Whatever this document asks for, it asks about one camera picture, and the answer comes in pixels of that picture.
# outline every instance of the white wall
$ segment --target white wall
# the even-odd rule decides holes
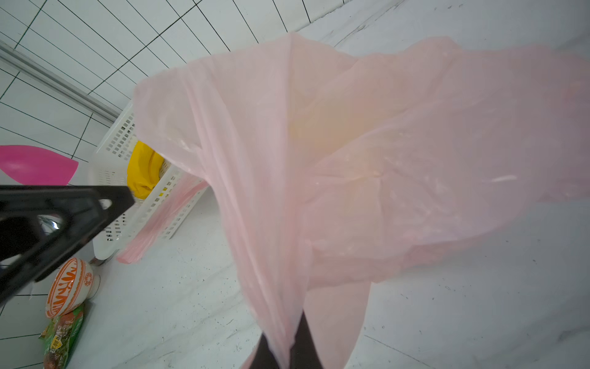
[[[273,40],[344,0],[3,0],[0,41],[117,112],[166,68]]]
[[[0,145],[29,145],[78,162],[70,181],[87,184],[88,160],[112,122],[0,62]],[[14,183],[6,176],[0,184]]]

